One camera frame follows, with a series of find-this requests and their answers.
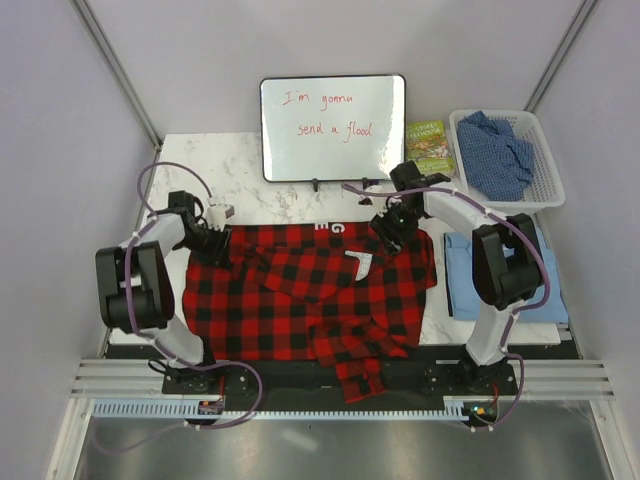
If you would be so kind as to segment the red black plaid shirt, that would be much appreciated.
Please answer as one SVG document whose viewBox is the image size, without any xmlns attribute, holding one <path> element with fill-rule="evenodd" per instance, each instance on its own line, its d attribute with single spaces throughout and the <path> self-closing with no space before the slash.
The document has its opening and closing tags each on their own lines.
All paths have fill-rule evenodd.
<svg viewBox="0 0 640 480">
<path fill-rule="evenodd" d="M 335 370 L 347 402 L 381 394 L 382 361 L 419 344 L 434 247 L 414 232 L 395 255 L 365 223 L 235 226 L 229 262 L 188 260 L 190 331 L 223 360 L 315 360 Z"/>
</svg>

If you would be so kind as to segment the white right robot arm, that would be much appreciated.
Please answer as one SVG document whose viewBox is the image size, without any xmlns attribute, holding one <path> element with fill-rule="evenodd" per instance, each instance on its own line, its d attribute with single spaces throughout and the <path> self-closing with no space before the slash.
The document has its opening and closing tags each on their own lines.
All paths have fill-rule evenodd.
<svg viewBox="0 0 640 480">
<path fill-rule="evenodd" d="M 443 174 L 422 175 L 413 162 L 391 171 L 395 190 L 367 185 L 376 214 L 370 226 L 386 252 L 395 255 L 422 218 L 436 218 L 470 242 L 472 284 L 480 313 L 469 340 L 458 381 L 467 392 L 483 392 L 494 381 L 491 366 L 508 357 L 508 340 L 519 315 L 545 305 L 551 293 L 533 219 L 506 215 L 450 185 Z"/>
</svg>

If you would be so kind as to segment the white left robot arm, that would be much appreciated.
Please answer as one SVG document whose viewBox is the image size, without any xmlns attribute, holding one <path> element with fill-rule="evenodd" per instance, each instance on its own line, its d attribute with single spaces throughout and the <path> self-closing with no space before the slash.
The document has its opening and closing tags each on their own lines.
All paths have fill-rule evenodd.
<svg viewBox="0 0 640 480">
<path fill-rule="evenodd" d="M 150 213 L 129 240 L 95 255 L 103 323 L 148 342 L 170 366 L 186 368 L 185 382 L 198 393 L 215 389 L 220 371 L 211 349 L 176 313 L 165 259 L 187 249 L 207 265 L 228 268 L 228 220 L 234 213 L 229 204 L 202 203 L 185 191 L 172 192 L 168 207 Z"/>
</svg>

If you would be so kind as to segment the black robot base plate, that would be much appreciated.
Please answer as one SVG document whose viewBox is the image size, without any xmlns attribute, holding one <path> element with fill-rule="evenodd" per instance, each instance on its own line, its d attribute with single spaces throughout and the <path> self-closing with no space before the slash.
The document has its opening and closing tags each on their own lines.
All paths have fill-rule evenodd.
<svg viewBox="0 0 640 480">
<path fill-rule="evenodd" d="M 258 382 L 244 367 L 225 366 L 198 372 L 185 367 L 171 367 L 159 359 L 148 362 L 149 368 L 163 377 L 164 394 L 220 395 L 240 402 L 245 409 L 257 399 Z M 391 398 L 403 405 L 420 403 L 433 406 L 446 396 L 480 396 L 492 400 L 517 391 L 515 372 L 506 360 L 490 367 L 466 366 L 459 359 L 438 359 L 426 347 L 411 359 L 381 361 L 380 379 L 384 391 L 366 399 L 348 402 L 334 368 L 316 361 L 254 361 L 264 388 L 263 402 L 293 399 L 301 404 L 326 402 L 333 398 L 340 405 L 361 406 L 369 399 Z"/>
</svg>

